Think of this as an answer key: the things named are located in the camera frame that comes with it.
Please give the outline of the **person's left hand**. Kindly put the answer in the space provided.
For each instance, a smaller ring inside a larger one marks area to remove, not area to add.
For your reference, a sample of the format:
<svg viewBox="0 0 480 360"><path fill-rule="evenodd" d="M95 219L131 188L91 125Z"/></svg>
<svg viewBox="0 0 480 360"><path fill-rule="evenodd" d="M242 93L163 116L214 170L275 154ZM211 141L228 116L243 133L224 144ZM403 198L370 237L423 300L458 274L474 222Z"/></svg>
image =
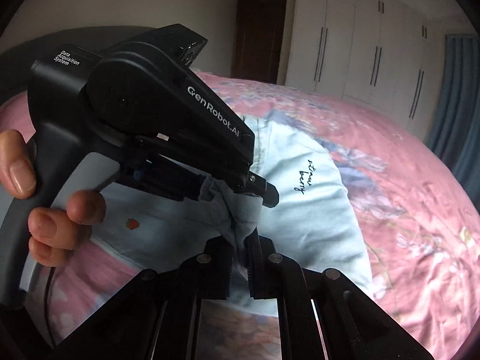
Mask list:
<svg viewBox="0 0 480 360"><path fill-rule="evenodd" d="M18 199L32 196L36 188L32 157L22 134L14 129L1 133L1 184ZM64 211L33 209L28 216L30 253L45 267L63 266L90 238L92 227L103 222L106 213L103 195L91 190L72 194Z"/></svg>

